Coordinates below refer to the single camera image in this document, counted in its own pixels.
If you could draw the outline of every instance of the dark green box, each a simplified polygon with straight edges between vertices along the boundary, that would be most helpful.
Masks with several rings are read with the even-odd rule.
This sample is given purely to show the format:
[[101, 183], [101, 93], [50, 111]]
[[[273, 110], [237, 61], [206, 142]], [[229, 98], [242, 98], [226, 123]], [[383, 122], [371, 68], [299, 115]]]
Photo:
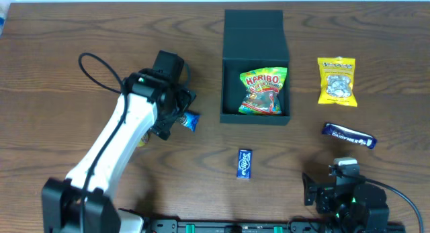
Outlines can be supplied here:
[[[222, 55], [222, 123], [284, 126], [290, 120], [290, 69], [282, 11], [226, 10]], [[265, 67], [287, 67], [278, 98], [282, 115], [245, 115], [239, 107], [246, 87], [241, 73]]]

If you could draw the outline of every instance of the wooden table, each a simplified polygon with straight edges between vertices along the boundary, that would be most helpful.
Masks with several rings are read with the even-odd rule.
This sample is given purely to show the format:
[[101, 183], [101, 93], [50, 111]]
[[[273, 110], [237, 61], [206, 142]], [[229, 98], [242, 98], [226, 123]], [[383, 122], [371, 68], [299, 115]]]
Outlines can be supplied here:
[[[225, 9], [282, 9], [291, 54], [287, 126], [220, 124]], [[317, 218], [303, 206], [302, 171], [320, 175], [353, 156], [362, 174], [406, 193], [430, 226], [430, 6], [428, 3], [12, 4], [0, 39], [0, 232], [41, 232], [40, 191], [87, 153], [117, 95], [77, 64], [93, 52], [120, 74], [151, 67], [161, 49], [191, 67], [195, 134], [174, 125], [127, 166], [117, 207], [195, 220]], [[316, 58], [357, 59], [358, 107], [318, 105]], [[91, 59], [88, 71], [116, 87]], [[373, 134], [374, 150], [321, 135], [325, 122]], [[253, 178], [236, 179], [238, 148], [252, 148]], [[417, 232], [409, 205], [387, 192], [390, 220]]]

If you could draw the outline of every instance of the yellow package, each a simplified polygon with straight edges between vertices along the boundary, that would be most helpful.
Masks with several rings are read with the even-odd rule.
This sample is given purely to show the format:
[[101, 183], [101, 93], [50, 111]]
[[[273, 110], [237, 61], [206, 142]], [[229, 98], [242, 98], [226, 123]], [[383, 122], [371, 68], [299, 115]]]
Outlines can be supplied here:
[[318, 58], [321, 75], [321, 95], [318, 103], [357, 107], [352, 94], [355, 58]]

